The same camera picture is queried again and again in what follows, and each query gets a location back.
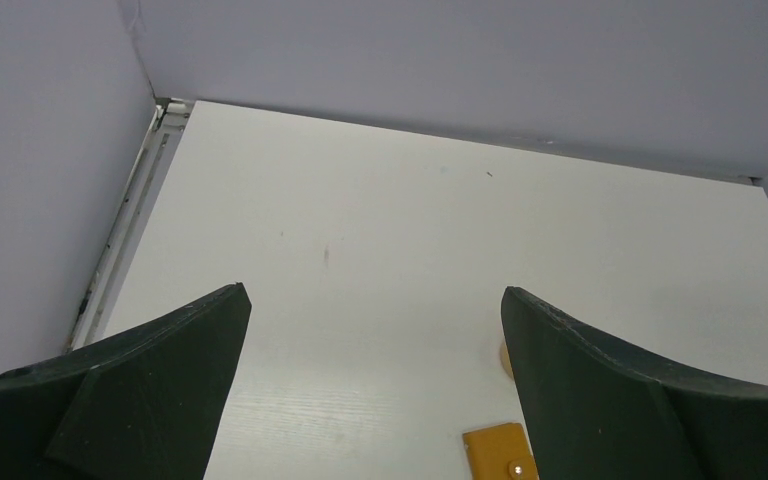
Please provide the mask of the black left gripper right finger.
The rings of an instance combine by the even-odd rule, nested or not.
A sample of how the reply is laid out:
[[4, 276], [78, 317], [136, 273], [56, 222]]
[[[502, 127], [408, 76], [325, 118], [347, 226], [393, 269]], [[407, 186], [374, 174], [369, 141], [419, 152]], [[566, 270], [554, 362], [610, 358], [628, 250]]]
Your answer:
[[681, 364], [509, 287], [501, 321], [543, 479], [768, 479], [768, 386]]

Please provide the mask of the orange leather card holder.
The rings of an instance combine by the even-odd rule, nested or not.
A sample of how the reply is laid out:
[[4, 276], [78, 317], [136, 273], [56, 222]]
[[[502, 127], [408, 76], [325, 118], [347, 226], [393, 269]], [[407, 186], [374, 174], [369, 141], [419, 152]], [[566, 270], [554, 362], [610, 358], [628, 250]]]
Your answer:
[[474, 480], [537, 480], [536, 462], [520, 423], [503, 423], [462, 434]]

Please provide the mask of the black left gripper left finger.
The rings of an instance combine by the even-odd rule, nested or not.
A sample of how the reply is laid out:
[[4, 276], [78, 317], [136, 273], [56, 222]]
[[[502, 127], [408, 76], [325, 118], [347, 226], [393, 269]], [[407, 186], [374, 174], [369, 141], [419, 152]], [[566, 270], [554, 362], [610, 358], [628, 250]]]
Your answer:
[[0, 375], [0, 479], [200, 479], [251, 314], [244, 286]]

